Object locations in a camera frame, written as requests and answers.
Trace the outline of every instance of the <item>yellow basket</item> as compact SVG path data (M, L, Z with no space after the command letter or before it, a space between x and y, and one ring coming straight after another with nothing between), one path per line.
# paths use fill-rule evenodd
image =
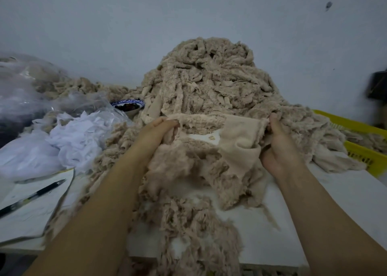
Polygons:
M369 126L367 124L339 117L324 111L314 110L316 114L321 114L331 120L331 126L336 129L349 129L363 133L377 133L387 139L387 130ZM348 156L355 160L366 163L367 171L374 177L378 177L387 169L387 156L366 147L346 141L344 146L348 150Z

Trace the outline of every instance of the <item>blue patterned bowl rim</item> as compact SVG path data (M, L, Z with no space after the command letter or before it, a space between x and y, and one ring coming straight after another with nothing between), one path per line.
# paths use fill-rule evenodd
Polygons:
M123 101L113 102L110 104L112 106L117 106L117 105L121 105L121 104L138 104L138 105L140 105L140 108L145 106L145 102L142 100L123 100Z

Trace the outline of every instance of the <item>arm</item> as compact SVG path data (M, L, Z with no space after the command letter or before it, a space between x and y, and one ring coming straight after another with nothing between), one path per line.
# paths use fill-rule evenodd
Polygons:
M270 125L273 141L261 157L262 164L284 196L312 275L387 275L387 251L312 175L275 114Z
M115 275L146 166L176 121L158 118L140 132L98 190L39 255L25 276Z

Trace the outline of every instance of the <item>white wall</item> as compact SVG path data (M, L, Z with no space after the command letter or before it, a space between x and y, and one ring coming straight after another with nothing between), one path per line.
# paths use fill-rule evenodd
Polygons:
M0 0L0 50L133 86L180 41L227 37L290 102L370 122L363 95L387 67L386 12L387 0Z

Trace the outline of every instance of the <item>black pen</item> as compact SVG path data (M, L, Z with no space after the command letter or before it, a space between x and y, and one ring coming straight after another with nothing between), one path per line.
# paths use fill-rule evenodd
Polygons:
M0 210L0 218L13 212L14 210L17 210L18 208L28 204L30 201L35 200L37 197L40 197L49 191L53 190L54 188L60 186L63 182L65 182L65 179L61 179L59 181L56 181L54 183L51 183L49 186L46 186L45 188L42 188L41 190L35 192L34 194L30 195L29 197L18 200L16 203L9 205L8 207L5 207Z

